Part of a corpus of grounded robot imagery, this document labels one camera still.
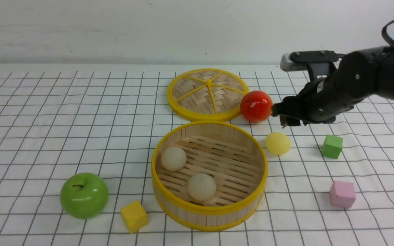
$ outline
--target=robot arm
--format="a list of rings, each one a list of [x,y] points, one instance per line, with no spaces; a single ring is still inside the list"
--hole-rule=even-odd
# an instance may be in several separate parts
[[[333,123],[371,95],[394,100],[394,41],[383,27],[389,46],[354,51],[346,55],[333,51],[293,52],[283,56],[280,68],[286,72],[307,70],[310,82],[296,96],[272,106],[272,116],[282,126]],[[338,69],[334,63],[340,60]]]

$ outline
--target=yellow cube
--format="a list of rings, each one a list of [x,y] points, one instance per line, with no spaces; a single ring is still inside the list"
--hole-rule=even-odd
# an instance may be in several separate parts
[[[134,201],[123,207],[121,216],[130,234],[135,233],[148,224],[147,213],[139,201]]]

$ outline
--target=bamboo steamer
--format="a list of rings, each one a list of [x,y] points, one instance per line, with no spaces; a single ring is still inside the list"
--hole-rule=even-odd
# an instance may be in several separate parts
[[[241,114],[240,103],[248,92],[235,74],[206,68],[177,76],[167,89],[167,101],[177,115],[189,121],[226,122]]]
[[[182,170],[171,172],[160,163],[168,147],[187,155]],[[217,232],[247,220],[264,196],[267,159],[261,145],[239,127],[219,121],[182,125],[161,139],[152,157],[153,190],[171,219],[191,229]],[[216,196],[201,204],[187,192],[192,175],[206,173],[217,185]]]

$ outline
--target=cube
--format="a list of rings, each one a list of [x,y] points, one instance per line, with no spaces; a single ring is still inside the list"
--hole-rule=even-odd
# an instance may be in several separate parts
[[[343,148],[343,138],[327,134],[322,147],[322,155],[333,159],[338,159]]]
[[[148,215],[139,201],[134,201],[123,207],[121,216],[130,234],[139,231],[148,224]]]
[[[350,208],[355,202],[354,184],[334,181],[329,190],[329,196],[333,207]]]

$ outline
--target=white table surface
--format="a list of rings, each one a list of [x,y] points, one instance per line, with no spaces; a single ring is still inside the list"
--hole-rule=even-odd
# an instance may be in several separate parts
[[[232,120],[261,143],[272,131],[292,142],[289,153],[268,159],[258,211],[219,233],[166,216],[153,195],[150,157],[188,122],[167,105],[166,86],[204,67],[238,74],[275,102],[307,82],[277,66],[0,64],[0,246],[394,246],[394,102],[377,96],[330,125]],[[344,138],[337,160],[320,154],[326,134]],[[80,172],[99,174],[110,191],[103,213],[87,221],[59,203],[61,185]],[[330,206],[333,180],[354,183],[352,208]],[[134,200],[150,222],[130,235],[119,209]]]

